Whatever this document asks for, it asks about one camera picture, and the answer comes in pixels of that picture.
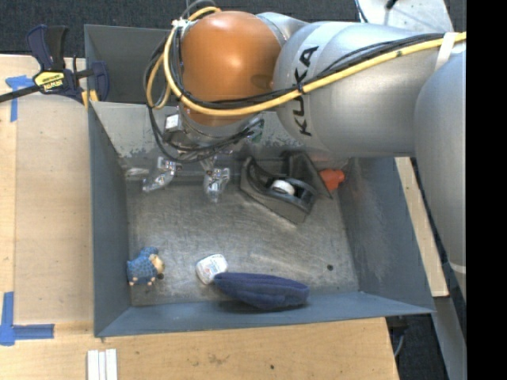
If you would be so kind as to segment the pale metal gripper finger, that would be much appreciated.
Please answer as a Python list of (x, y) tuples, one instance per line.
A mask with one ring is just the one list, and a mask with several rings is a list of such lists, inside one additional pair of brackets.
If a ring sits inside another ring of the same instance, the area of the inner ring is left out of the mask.
[(202, 167), (204, 194), (212, 203), (218, 203), (231, 178), (231, 170), (228, 167), (215, 166), (213, 160), (202, 161)]
[(177, 175), (177, 163), (158, 156), (154, 167), (142, 180), (142, 191), (153, 192), (166, 187)]

